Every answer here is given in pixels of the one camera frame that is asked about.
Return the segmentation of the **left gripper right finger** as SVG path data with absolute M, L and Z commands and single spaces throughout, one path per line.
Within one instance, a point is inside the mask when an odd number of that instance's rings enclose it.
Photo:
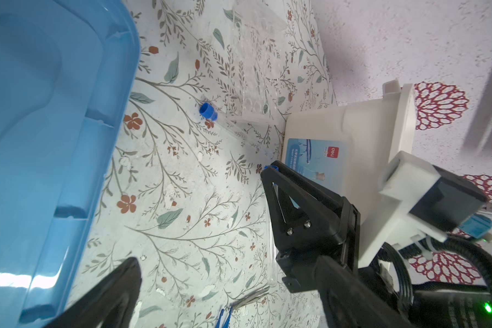
M 347 198 L 281 161 L 261 172 L 282 281 L 291 293 L 314 291 L 317 259 L 326 256 L 358 272 L 360 213 Z

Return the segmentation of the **test tube blue cap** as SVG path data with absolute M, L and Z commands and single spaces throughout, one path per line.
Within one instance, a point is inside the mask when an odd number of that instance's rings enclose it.
M 222 129 L 226 130 L 232 137 L 239 140 L 244 146 L 247 146 L 255 151 L 255 153 L 262 155 L 269 163 L 275 160 L 275 156 L 269 153 L 269 150 L 265 148 L 261 143 L 256 141 L 253 137 L 249 136 L 243 129 L 241 129 L 236 123 L 229 119 L 224 113 L 219 112 L 209 102 L 204 102 L 199 108 L 199 114 L 206 120 L 216 125 L 219 125 Z
M 270 165 L 265 165 L 265 167 L 263 168 L 263 170 L 265 169 L 269 169 L 269 168 L 273 168 L 274 170 L 278 171 L 279 172 L 279 167 L 277 165 L 273 165 L 273 164 L 270 164 Z

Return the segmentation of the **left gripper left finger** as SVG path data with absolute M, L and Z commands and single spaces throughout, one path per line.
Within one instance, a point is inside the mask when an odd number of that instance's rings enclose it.
M 142 285 L 135 257 L 127 258 L 47 327 L 129 327 Z

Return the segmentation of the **white plastic bin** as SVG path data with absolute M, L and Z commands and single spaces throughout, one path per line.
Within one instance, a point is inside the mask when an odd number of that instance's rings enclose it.
M 381 173 L 411 152 L 415 126 L 414 85 L 389 81 L 381 98 L 288 116 L 282 162 L 346 197 L 365 220 L 381 198 Z

